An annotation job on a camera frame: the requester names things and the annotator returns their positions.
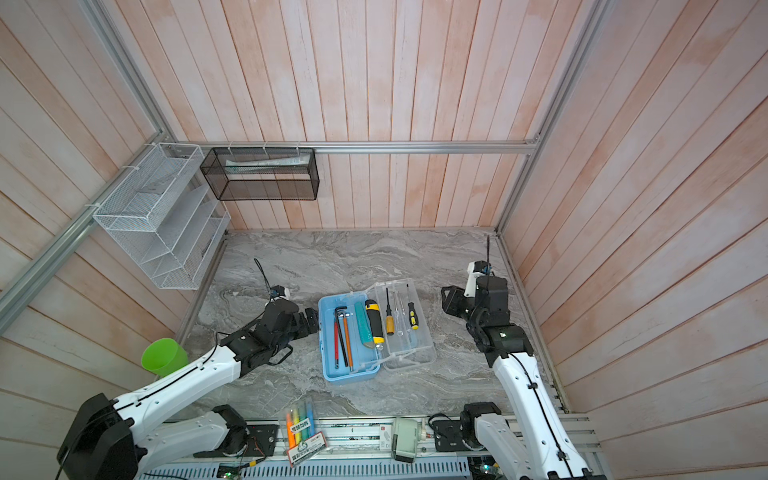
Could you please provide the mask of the large black hex key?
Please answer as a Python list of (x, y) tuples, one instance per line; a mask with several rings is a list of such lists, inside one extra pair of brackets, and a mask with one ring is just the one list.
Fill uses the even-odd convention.
[(337, 340), (336, 346), (340, 348), (340, 352), (341, 352), (342, 359), (345, 366), (349, 367), (350, 363), (348, 359), (347, 344), (345, 342), (343, 325), (342, 325), (343, 321), (346, 319), (346, 315), (347, 315), (346, 306), (337, 307), (334, 310), (334, 328), (335, 328), (336, 340)]

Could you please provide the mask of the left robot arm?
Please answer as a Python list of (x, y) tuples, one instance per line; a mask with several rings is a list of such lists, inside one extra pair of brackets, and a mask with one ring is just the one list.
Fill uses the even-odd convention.
[(89, 398), (57, 454), (60, 473), (70, 479), (136, 479), (199, 452), (242, 456), (249, 427), (233, 407), (220, 405), (175, 423), (170, 417), (260, 366), (279, 365), (284, 360), (279, 353), (291, 353), (291, 341), (316, 333), (318, 320), (316, 309), (279, 297), (189, 365), (114, 399)]

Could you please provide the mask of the teal handled screwdriver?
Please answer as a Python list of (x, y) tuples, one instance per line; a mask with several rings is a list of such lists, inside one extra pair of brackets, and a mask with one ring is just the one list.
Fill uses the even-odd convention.
[(355, 318), (357, 319), (358, 333), (362, 345), (369, 349), (375, 348), (370, 322), (363, 302), (355, 303)]

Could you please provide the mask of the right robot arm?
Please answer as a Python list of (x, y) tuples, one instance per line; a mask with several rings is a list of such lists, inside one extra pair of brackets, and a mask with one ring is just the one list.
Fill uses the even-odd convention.
[(524, 329), (511, 322), (507, 280), (476, 275), (466, 289), (441, 289), (442, 309), (466, 322), (506, 392), (522, 433), (517, 438), (492, 402), (470, 403), (461, 412), (464, 443), (489, 452), (508, 479), (597, 479), (558, 416)]

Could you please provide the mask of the black short screwdriver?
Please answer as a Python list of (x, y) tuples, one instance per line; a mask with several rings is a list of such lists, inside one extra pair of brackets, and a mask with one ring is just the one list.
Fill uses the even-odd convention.
[(406, 300), (411, 328), (413, 330), (417, 330), (419, 328), (419, 317), (416, 311), (415, 301), (411, 296), (411, 289), (409, 284), (406, 285)]

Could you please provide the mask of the red pencil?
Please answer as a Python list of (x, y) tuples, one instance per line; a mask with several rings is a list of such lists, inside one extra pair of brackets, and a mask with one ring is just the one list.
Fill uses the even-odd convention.
[(339, 368), (339, 361), (340, 361), (340, 340), (339, 340), (339, 323), (338, 319), (334, 318), (334, 330), (333, 330), (333, 344), (334, 344), (334, 365), (335, 369)]

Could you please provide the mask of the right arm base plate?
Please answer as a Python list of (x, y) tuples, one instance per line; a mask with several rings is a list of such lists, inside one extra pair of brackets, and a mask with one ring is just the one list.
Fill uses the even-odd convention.
[(474, 450), (465, 441), (460, 420), (438, 416), (430, 419), (428, 425), (432, 430), (435, 449), (438, 452), (469, 452)]

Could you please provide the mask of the yellow black utility knife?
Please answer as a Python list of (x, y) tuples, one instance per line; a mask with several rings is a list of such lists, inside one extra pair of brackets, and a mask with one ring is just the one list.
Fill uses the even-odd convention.
[(375, 347), (378, 348), (385, 342), (380, 306), (375, 300), (367, 299), (365, 301), (365, 309), (370, 322)]

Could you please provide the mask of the orange pencil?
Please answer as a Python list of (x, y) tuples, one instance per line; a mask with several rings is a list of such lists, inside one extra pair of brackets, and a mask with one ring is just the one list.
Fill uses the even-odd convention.
[(351, 344), (351, 336), (349, 331), (349, 312), (344, 314), (343, 317), (343, 328), (344, 328), (344, 344), (346, 349), (346, 358), (347, 358), (347, 365), (350, 369), (350, 372), (354, 369), (354, 359), (352, 354), (352, 344)]

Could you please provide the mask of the blue plastic tool box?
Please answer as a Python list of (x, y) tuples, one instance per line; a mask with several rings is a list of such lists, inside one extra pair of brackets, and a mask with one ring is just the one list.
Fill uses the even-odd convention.
[(322, 372), (332, 384), (365, 381), (382, 369), (406, 371), (436, 361), (426, 315), (410, 279), (326, 296), (318, 308)]

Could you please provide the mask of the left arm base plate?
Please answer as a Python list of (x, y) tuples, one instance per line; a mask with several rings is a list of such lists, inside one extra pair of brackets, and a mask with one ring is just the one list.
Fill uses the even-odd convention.
[(280, 427), (277, 423), (249, 424), (248, 427), (236, 427), (235, 432), (228, 433), (218, 448), (194, 453), (193, 457), (273, 456), (279, 430)]

